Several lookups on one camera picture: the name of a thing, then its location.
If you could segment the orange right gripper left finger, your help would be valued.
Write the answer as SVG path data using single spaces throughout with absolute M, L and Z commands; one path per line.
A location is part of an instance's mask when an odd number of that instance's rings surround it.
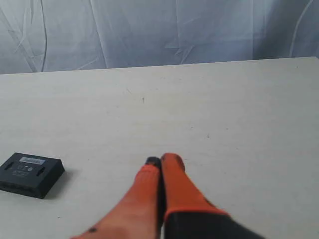
M 147 158 L 131 188 L 99 222 L 75 239 L 159 239 L 161 162 Z

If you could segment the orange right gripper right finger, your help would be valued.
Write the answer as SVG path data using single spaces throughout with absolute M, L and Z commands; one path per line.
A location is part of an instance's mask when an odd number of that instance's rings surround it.
M 165 153 L 161 158 L 161 168 L 166 196 L 164 238 L 262 238 L 210 203 L 187 176 L 179 155 Z

